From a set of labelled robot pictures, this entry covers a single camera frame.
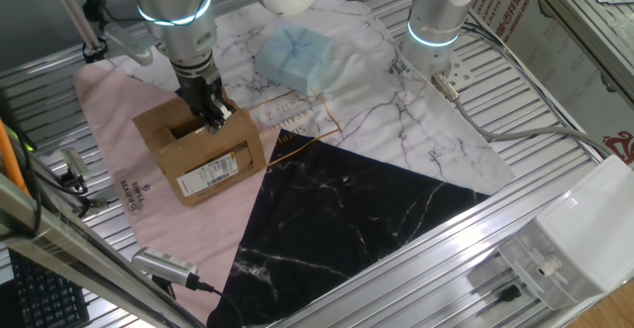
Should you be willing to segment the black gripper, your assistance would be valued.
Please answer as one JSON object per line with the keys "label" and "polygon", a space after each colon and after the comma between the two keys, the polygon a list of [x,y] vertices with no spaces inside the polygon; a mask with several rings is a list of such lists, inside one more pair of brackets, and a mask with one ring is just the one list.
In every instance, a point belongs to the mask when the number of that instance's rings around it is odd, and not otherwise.
{"label": "black gripper", "polygon": [[215,131],[220,129],[235,113],[232,105],[219,96],[222,82],[219,75],[211,77],[186,77],[179,74],[180,96],[190,107],[192,113]]}

